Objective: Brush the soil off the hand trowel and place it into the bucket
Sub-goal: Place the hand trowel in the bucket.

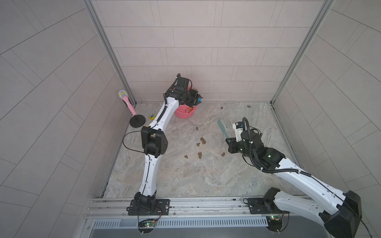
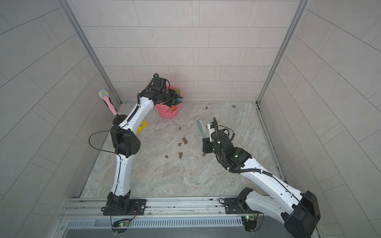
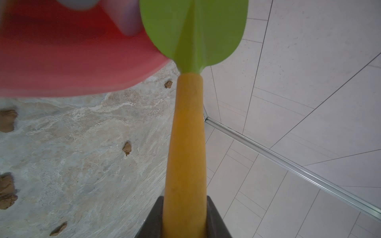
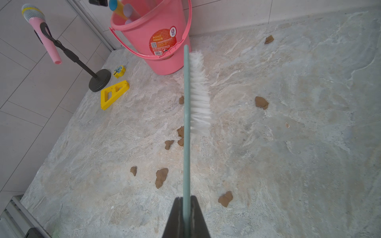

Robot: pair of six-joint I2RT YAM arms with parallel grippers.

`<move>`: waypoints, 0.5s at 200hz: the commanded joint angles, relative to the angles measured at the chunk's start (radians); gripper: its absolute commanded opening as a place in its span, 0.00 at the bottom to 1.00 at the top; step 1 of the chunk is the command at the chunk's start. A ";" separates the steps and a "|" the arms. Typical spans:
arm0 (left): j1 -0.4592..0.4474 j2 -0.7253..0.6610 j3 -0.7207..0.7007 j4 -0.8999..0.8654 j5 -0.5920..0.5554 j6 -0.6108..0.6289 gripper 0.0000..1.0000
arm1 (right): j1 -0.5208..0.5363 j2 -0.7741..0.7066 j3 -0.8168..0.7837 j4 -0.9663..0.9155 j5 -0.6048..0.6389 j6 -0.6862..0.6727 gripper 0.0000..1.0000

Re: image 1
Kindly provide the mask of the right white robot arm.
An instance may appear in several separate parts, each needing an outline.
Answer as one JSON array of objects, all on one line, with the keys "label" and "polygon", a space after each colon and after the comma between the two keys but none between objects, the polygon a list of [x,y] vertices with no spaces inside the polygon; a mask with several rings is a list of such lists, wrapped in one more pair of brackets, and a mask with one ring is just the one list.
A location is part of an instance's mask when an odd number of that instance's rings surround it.
[{"label": "right white robot arm", "polygon": [[277,208],[307,218],[322,225],[335,238],[356,236],[363,223],[361,197],[357,193],[334,188],[297,166],[278,150],[265,147],[260,134],[254,129],[236,129],[235,132],[235,137],[225,140],[229,153],[240,153],[250,166],[288,181],[310,197],[299,198],[270,188],[264,196],[268,211]]}]

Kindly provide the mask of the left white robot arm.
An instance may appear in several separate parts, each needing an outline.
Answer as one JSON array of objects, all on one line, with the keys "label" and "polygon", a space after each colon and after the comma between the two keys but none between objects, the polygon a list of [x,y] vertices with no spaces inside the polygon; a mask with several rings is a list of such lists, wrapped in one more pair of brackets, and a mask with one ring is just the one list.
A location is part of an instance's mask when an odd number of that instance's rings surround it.
[{"label": "left white robot arm", "polygon": [[201,103],[202,97],[194,88],[173,86],[164,93],[164,103],[158,117],[147,126],[142,127],[141,142],[142,153],[145,156],[144,174],[139,192],[134,200],[139,207],[153,210],[156,201],[156,179],[162,156],[168,149],[168,140],[165,130],[171,117],[181,105],[194,107]]}]

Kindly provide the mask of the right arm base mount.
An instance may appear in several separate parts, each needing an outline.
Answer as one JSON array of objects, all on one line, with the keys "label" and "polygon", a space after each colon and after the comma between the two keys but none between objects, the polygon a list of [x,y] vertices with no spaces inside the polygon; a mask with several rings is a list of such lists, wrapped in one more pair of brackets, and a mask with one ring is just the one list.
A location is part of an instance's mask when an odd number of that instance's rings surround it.
[{"label": "right arm base mount", "polygon": [[283,214],[275,205],[275,196],[281,192],[280,189],[271,187],[263,197],[243,198],[242,201],[249,207],[251,214]]}]

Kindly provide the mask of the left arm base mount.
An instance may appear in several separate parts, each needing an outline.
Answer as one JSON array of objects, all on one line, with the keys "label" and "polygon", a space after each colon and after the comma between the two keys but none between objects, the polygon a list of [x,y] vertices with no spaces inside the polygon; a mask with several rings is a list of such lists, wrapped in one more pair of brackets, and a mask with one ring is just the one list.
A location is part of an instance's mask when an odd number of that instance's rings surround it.
[{"label": "left arm base mount", "polygon": [[157,199],[156,194],[144,196],[137,192],[126,211],[129,216],[168,215],[169,208],[169,199]]}]

